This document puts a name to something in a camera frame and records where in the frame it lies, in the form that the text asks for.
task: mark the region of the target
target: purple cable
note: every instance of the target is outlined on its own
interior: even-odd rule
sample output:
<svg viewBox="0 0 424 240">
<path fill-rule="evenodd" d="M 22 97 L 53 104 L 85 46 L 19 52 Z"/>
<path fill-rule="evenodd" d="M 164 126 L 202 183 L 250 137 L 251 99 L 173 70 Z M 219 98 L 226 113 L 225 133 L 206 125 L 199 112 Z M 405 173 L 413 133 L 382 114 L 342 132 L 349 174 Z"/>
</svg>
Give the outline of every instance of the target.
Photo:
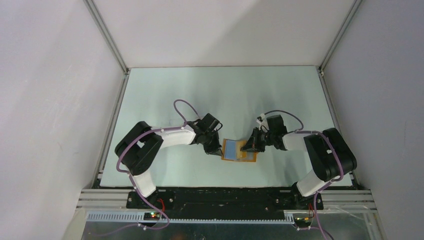
<svg viewBox="0 0 424 240">
<path fill-rule="evenodd" d="M 293 227 L 296 228 L 296 229 L 302 230 L 302 231 L 303 230 L 311 230 L 311 229 L 320 230 L 320 228 L 319 227 L 316 227 L 316 226 L 311 226 L 309 228 L 309 227 L 297 227 L 296 225 L 293 225 Z M 323 230 L 331 238 L 331 240 L 334 240 L 334 237 L 328 231 L 326 231 L 325 229 L 323 229 Z"/>
<path fill-rule="evenodd" d="M 271 111 L 265 112 L 265 115 L 270 114 L 270 113 L 275 113 L 275 112 L 280 112 L 280 113 L 288 114 L 288 115 L 292 116 L 293 118 L 295 118 L 300 123 L 300 125 L 301 125 L 300 128 L 298 128 L 298 129 L 296 129 L 294 131 L 291 131 L 289 133 L 293 133 L 293 132 L 300 131 L 300 130 L 303 130 L 304 129 L 304 123 L 301 121 L 301 119 L 298 118 L 297 116 L 295 116 L 294 114 L 288 112 L 288 111 L 284 111 L 284 110 L 271 110 Z"/>
<path fill-rule="evenodd" d="M 318 134 L 318 135 L 320 135 L 324 139 L 324 141 L 327 143 L 328 147 L 330 148 L 330 150 L 331 150 L 331 152 L 332 152 L 332 154 L 334 156 L 334 159 L 335 159 L 335 161 L 337 163 L 337 166 L 338 166 L 338 170 L 339 170 L 339 173 L 340 173 L 340 178 L 339 179 L 336 179 L 334 181 L 333 180 L 330 180 L 323 187 L 321 187 L 320 189 L 318 189 L 318 191 L 316 191 L 315 194 L 313 195 L 313 210 L 315 212 L 316 222 L 318 223 L 318 229 L 321 231 L 322 236 L 324 237 L 324 239 L 325 240 L 328 240 L 327 237 L 326 237 L 326 235 L 325 235 L 325 233 L 327 233 L 327 231 L 324 230 L 323 227 L 321 226 L 320 218 L 318 217 L 318 212 L 317 212 L 317 196 L 318 196 L 318 193 L 319 192 L 321 192 L 324 189 L 328 188 L 328 186 L 330 186 L 333 182 L 340 182 L 343 179 L 343 176 L 345 175 L 345 173 L 343 171 L 342 163 L 340 162 L 339 156 L 337 156 L 336 150 L 334 149 L 334 147 L 331 144 L 330 140 L 322 132 L 320 132 L 320 131 L 295 131 L 295 133 L 297 133 L 297 134 Z"/>
<path fill-rule="evenodd" d="M 187 104 L 187 105 L 189 105 L 190 106 L 190 108 L 191 109 L 193 109 L 193 111 L 194 111 L 194 113 L 196 113 L 196 115 L 197 115 L 197 117 L 200 119 L 200 116 L 199 116 L 199 114 L 198 114 L 198 111 L 196 111 L 196 109 L 188 102 L 188 101 L 186 101 L 186 100 L 183 100 L 183 99 L 177 99 L 177 100 L 175 100 L 175 101 L 173 101 L 173 108 L 175 109 L 175 111 L 176 111 L 176 113 L 178 114 L 178 115 L 180 115 L 181 116 L 181 118 L 182 118 L 182 120 L 184 120 L 184 124 L 182 125 L 183 127 L 185 127 L 186 125 L 187 125 L 187 120 L 186 120 L 186 118 L 181 114 L 181 112 L 180 111 L 178 111 L 178 109 L 177 109 L 177 105 L 176 105 L 176 103 L 177 102 L 183 102 L 183 103 L 185 103 L 185 104 Z"/>
<path fill-rule="evenodd" d="M 181 118 L 184 120 L 184 123 L 183 123 L 183 125 L 182 125 L 182 127 L 185 127 L 186 125 L 187 125 L 187 120 L 186 120 L 186 118 L 181 114 L 181 112 L 177 109 L 177 106 L 176 106 L 176 103 L 177 102 L 183 102 L 183 103 L 186 103 L 187 105 L 189 105 L 190 106 L 190 108 L 196 113 L 196 115 L 197 115 L 197 117 L 198 118 L 200 118 L 200 116 L 199 116 L 199 114 L 198 114 L 198 112 L 196 111 L 196 109 L 190 104 L 190 103 L 188 103 L 187 101 L 185 101 L 185 100 L 183 100 L 183 99 L 177 99 L 177 100 L 175 100 L 174 102 L 173 102 L 173 107 L 175 108 L 175 111 L 181 116 Z M 154 209 L 154 210 L 156 210 L 156 211 L 158 211 L 160 214 L 161 214 L 161 216 L 164 216 L 165 218 L 166 218 L 166 224 L 164 225 L 164 226 L 160 226 L 160 227 L 151 227 L 151 226 L 145 226 L 145 225 L 140 225 L 140 226 L 143 226 L 144 228 L 146 228 L 146 229 L 151 229 L 151 230 L 160 230 L 160 229 L 164 229 L 164 228 L 166 228 L 166 227 L 168 227 L 168 225 L 170 224 L 170 218 L 161 210 L 161 209 L 159 209 L 159 208 L 157 208 L 157 207 L 155 207 L 153 204 L 151 204 L 149 201 L 147 201 L 147 199 L 142 195 L 142 193 L 140 192 L 140 190 L 139 190 L 139 188 L 136 186 L 136 183 L 134 182 L 134 178 L 133 178 L 133 176 L 130 174 L 130 172 L 129 171 L 127 171 L 127 170 L 122 170 L 122 169 L 120 169 L 120 165 L 121 165 L 121 162 L 122 162 L 122 160 L 124 159 L 124 156 L 128 153 L 128 151 L 135 145 L 135 144 L 137 144 L 137 142 L 140 140 L 140 139 L 142 139 L 142 138 L 144 138 L 144 136 L 147 136 L 148 134 L 151 134 L 151 133 L 155 133 L 155 132 L 160 132 L 160 131 L 162 131 L 162 130 L 164 130 L 164 131 L 172 131 L 172 130 L 179 130 L 179 129 L 181 129 L 181 127 L 180 126 L 174 126 L 174 127 L 164 127 L 164 128 L 158 128 L 158 129 L 152 129 L 152 130 L 149 130 L 149 131 L 147 131 L 147 132 L 144 132 L 143 134 L 141 134 L 140 136 L 138 136 L 137 138 L 135 138 L 124 150 L 123 150 L 123 152 L 121 153 L 121 155 L 119 156 L 119 159 L 118 159 L 118 162 L 116 163 L 116 170 L 118 171 L 118 172 L 120 172 L 120 173 L 126 173 L 126 174 L 128 174 L 129 175 L 129 180 L 131 181 L 131 183 L 132 183 L 132 185 L 134 186 L 134 188 L 135 188 L 135 191 L 137 192 L 137 194 L 140 196 L 140 198 L 143 200 L 143 202 L 145 202 L 148 206 L 150 206 L 152 209 Z M 128 228 L 128 227 L 132 227 L 132 226 L 139 226 L 139 223 L 132 223 L 132 224 L 128 224 L 128 225 L 125 225 L 125 226 L 123 226 L 123 227 L 121 227 L 121 228 L 118 228 L 117 230 L 114 230 L 114 231 L 112 231 L 112 232 L 109 232 L 109 233 L 105 233 L 105 234 L 102 234 L 102 236 L 107 236 L 107 235 L 111 235 L 111 234 L 114 234 L 114 233 L 117 233 L 117 232 L 119 232 L 120 230 L 122 230 L 122 229 L 125 229 L 125 228 Z"/>
</svg>

